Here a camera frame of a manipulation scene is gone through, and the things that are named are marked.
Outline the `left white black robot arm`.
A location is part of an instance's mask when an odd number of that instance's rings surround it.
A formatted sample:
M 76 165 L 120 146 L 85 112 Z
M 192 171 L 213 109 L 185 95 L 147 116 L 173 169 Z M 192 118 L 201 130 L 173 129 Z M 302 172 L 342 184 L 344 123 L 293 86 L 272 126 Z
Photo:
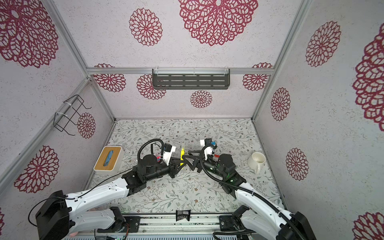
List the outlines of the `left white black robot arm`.
M 93 209 L 115 199 L 129 197 L 143 190 L 147 182 L 165 175 L 174 178 L 184 162 L 171 158 L 169 163 L 146 155 L 124 175 L 104 185 L 65 195 L 57 191 L 44 201 L 36 213 L 38 235 L 41 240 L 61 240 L 72 233 L 97 229 L 114 233 L 126 227 L 126 219 L 118 207 Z

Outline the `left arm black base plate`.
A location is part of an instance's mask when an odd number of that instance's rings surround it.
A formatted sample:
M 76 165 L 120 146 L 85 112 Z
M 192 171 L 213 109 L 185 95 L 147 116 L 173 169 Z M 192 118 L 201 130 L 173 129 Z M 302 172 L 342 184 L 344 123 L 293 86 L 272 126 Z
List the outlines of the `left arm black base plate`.
M 97 233 L 137 233 L 139 231 L 141 217 L 128 216 L 124 221 L 117 220 L 109 228 L 97 229 Z

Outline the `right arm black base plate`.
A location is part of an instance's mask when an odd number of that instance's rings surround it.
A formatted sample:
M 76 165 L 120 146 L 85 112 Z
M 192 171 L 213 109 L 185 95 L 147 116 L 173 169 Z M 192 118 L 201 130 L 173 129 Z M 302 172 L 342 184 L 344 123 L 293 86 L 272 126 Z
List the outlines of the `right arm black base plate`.
M 219 224 L 222 232 L 251 232 L 254 231 L 247 229 L 241 221 L 243 215 L 220 215 Z

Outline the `yellow highlighter pen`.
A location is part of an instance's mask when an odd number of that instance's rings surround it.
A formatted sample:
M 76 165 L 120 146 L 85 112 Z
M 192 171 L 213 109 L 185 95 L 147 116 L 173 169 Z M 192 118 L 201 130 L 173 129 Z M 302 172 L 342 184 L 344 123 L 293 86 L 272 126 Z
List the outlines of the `yellow highlighter pen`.
M 183 160 L 183 156 L 184 156 L 184 154 L 185 154 L 185 147 L 184 147 L 184 146 L 182 146 L 182 147 L 181 147 L 181 155 L 180 155 L 180 160 Z

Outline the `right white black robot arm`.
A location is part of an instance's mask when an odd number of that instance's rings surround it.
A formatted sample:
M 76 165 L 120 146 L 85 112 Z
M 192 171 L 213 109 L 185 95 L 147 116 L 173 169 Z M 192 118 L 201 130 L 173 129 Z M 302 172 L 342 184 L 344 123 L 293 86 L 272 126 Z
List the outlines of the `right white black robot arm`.
M 267 240 L 315 240 L 308 219 L 300 212 L 295 214 L 266 199 L 237 171 L 231 155 L 222 154 L 214 161 L 191 154 L 183 156 L 193 159 L 192 168 L 204 173 L 221 185 L 225 193 L 236 198 L 243 206 L 235 218 L 246 230 L 253 231 Z

